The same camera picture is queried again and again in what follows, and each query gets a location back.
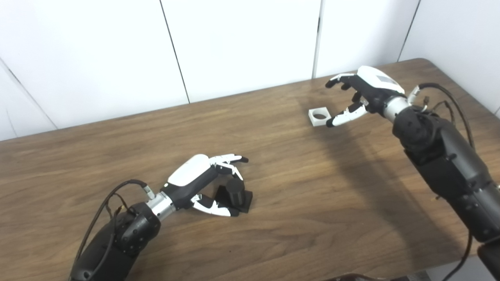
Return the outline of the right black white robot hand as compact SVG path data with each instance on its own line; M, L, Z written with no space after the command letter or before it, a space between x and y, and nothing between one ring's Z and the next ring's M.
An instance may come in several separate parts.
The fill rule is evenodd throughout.
M325 87L332 88L339 83L343 91L352 88L355 94L351 105L327 120L329 128L354 121L367 113L380 114L393 123L397 114L410 107L405 90L384 72L371 66L361 66L356 73L338 74Z

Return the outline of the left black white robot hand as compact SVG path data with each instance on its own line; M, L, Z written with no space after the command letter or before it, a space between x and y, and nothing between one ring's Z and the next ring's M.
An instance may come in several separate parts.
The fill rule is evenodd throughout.
M248 162L242 155L226 154L208 157L197 154L182 164L167 180L159 195L168 202L170 213L194 208L210 215L237 217L239 210L224 205L200 192L219 175L243 177L234 162Z

